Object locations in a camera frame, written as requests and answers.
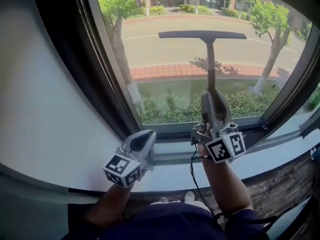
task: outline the street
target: street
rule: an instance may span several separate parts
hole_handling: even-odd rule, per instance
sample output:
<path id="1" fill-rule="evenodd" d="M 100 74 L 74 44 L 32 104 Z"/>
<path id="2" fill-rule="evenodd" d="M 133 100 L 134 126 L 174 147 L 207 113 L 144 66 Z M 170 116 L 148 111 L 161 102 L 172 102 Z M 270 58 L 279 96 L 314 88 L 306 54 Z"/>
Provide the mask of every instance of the street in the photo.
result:
<path id="1" fill-rule="evenodd" d="M 246 40 L 217 39 L 214 42 L 215 60 L 220 63 L 264 66 L 270 55 L 271 40 L 267 34 L 259 38 L 249 24 L 210 19 L 164 19 L 124 24 L 122 40 L 131 69 L 138 67 L 203 62 L 206 45 L 200 39 L 160 39 L 159 32 L 182 30 L 211 30 L 243 33 Z M 305 43 L 290 34 L 291 42 L 284 47 L 275 67 L 292 71 Z"/>

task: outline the person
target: person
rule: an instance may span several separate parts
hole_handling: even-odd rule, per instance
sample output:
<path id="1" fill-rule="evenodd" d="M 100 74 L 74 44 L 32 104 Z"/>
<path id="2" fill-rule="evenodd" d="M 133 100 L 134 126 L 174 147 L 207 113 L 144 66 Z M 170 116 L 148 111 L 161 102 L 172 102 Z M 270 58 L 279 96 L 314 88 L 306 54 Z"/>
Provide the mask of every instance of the person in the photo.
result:
<path id="1" fill-rule="evenodd" d="M 199 144 L 201 157 L 206 148 Z M 201 159 L 215 200 L 223 213 L 232 215 L 224 231 L 214 220 L 209 209 L 189 191 L 185 202 L 169 202 L 162 197 L 131 218 L 119 218 L 127 204 L 132 186 L 124 189 L 113 185 L 85 215 L 78 229 L 69 232 L 63 240 L 177 240 L 177 239 L 252 239 L 260 234 L 263 225 L 250 224 L 239 218 L 255 220 L 256 214 L 250 193 L 227 162 L 215 164 Z"/>

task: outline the white shoe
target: white shoe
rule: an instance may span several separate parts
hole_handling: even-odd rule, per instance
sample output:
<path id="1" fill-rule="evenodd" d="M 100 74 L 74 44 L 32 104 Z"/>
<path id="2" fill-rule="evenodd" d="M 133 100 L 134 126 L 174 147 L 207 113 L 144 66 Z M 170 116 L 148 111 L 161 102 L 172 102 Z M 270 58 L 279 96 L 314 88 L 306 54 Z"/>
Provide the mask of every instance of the white shoe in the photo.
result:
<path id="1" fill-rule="evenodd" d="M 161 197 L 160 200 L 159 200 L 160 203 L 164 203 L 164 204 L 168 204 L 169 203 L 169 200 L 168 198 L 166 198 L 165 196 Z"/>
<path id="2" fill-rule="evenodd" d="M 195 194 L 192 191 L 188 191 L 185 196 L 184 196 L 184 202 L 186 202 L 186 200 L 191 199 L 192 201 L 194 201 L 196 199 Z"/>

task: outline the sidewalk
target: sidewalk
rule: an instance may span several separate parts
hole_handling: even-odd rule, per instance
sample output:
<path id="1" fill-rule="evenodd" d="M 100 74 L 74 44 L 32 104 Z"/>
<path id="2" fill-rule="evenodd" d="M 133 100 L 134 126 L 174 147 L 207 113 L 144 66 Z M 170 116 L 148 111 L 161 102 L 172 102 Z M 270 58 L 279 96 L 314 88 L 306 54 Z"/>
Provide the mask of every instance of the sidewalk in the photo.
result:
<path id="1" fill-rule="evenodd" d="M 135 18 L 124 20 L 122 25 L 132 24 L 132 23 L 140 23 L 140 22 L 150 22 L 150 21 L 161 21 L 161 20 L 216 20 L 216 21 L 225 21 L 225 22 L 234 22 L 240 24 L 251 25 L 251 22 L 236 18 L 229 18 L 226 16 L 211 16 L 211 15 L 187 15 L 187 14 L 172 14 L 172 15 L 160 15 L 160 16 L 147 16 L 143 18 Z"/>
<path id="2" fill-rule="evenodd" d="M 201 79 L 207 75 L 207 64 L 196 62 L 193 64 L 172 64 L 131 68 L 132 78 L 136 82 Z M 261 76 L 264 66 L 245 64 L 215 64 L 215 76 L 217 78 L 258 78 Z M 277 80 L 287 80 L 291 71 L 274 67 L 269 75 Z"/>

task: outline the window glass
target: window glass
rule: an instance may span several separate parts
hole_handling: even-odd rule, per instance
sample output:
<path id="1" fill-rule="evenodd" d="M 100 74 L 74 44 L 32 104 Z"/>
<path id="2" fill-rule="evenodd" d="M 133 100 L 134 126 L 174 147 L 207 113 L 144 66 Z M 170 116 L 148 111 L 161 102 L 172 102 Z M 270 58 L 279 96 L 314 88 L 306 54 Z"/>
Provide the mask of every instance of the window glass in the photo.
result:
<path id="1" fill-rule="evenodd" d="M 304 70 L 296 65 L 311 22 L 280 0 L 272 0 L 267 8 L 263 0 L 251 1 L 248 12 L 249 5 L 244 3 L 240 17 L 236 0 L 226 4 L 227 10 L 216 9 L 225 0 L 147 0 L 139 1 L 141 7 L 136 0 L 98 2 L 119 70 L 143 125 L 199 121 L 201 93 L 207 88 L 205 43 L 196 38 L 159 38 L 159 33 L 245 34 L 246 39 L 217 39 L 213 45 L 216 87 L 233 119 L 261 116 L 293 70 Z M 202 5 L 197 15 L 196 3 Z M 256 32 L 252 22 L 262 32 Z"/>

